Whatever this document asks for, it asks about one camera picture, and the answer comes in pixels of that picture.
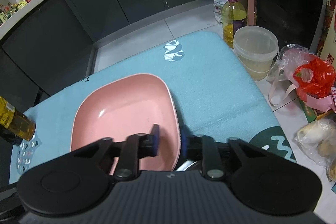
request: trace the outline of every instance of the cooking oil bottle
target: cooking oil bottle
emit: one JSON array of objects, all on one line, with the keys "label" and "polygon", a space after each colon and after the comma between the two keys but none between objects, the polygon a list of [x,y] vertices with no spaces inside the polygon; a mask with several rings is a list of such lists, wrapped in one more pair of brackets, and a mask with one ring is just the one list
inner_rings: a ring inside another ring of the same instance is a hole
[{"label": "cooking oil bottle", "polygon": [[222,11],[223,39],[233,48],[233,36],[246,24],[246,10],[239,0],[227,0]]},{"label": "cooking oil bottle", "polygon": [[15,135],[30,141],[35,133],[35,123],[26,115],[17,111],[9,102],[0,96],[0,125]]}]

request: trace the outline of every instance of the metal bolt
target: metal bolt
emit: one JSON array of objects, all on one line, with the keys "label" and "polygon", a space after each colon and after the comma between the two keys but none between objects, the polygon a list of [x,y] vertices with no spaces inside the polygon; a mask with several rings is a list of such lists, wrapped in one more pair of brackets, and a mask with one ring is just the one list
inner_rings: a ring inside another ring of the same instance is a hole
[{"label": "metal bolt", "polygon": [[211,169],[207,172],[207,175],[211,177],[212,179],[218,179],[224,175],[224,172],[218,169]]},{"label": "metal bolt", "polygon": [[120,169],[120,170],[117,170],[117,172],[115,173],[115,175],[120,178],[127,178],[131,174],[132,174],[132,171],[128,169]]}]

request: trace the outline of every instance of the pink plate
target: pink plate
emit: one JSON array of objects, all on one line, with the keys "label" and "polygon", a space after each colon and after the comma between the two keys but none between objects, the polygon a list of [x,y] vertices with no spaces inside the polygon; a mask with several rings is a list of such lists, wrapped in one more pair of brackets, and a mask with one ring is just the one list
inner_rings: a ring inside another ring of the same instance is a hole
[{"label": "pink plate", "polygon": [[173,170],[181,139],[169,89],[155,75],[131,75],[98,88],[83,101],[73,122],[71,151],[104,137],[121,142],[132,134],[149,133],[155,123],[160,126],[158,156],[141,159],[139,168]]}]

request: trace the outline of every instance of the white tile floor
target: white tile floor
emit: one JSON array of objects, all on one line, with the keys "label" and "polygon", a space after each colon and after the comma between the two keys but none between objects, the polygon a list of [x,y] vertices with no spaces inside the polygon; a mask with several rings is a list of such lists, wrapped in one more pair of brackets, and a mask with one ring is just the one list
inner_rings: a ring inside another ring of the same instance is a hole
[{"label": "white tile floor", "polygon": [[[100,71],[151,47],[199,30],[216,32],[223,37],[221,25],[214,19],[212,4],[168,17],[110,42],[98,50],[94,71]],[[256,85],[268,102],[270,83],[261,80]],[[279,83],[274,102],[283,96],[289,85],[289,81]],[[297,130],[307,124],[295,91],[281,104],[271,108],[288,138],[297,162],[315,172],[322,181],[323,192],[315,213],[326,223],[336,223],[336,194],[331,191],[333,183],[327,180],[324,168],[310,160],[293,140]]]}]

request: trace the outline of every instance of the red package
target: red package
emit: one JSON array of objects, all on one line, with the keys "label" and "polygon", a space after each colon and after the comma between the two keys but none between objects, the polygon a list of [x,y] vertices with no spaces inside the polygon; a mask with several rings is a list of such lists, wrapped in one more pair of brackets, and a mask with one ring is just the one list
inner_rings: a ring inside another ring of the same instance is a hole
[{"label": "red package", "polygon": [[316,57],[308,64],[298,67],[293,77],[300,86],[296,89],[297,95],[306,102],[307,93],[316,98],[330,95],[336,73],[332,65]]}]

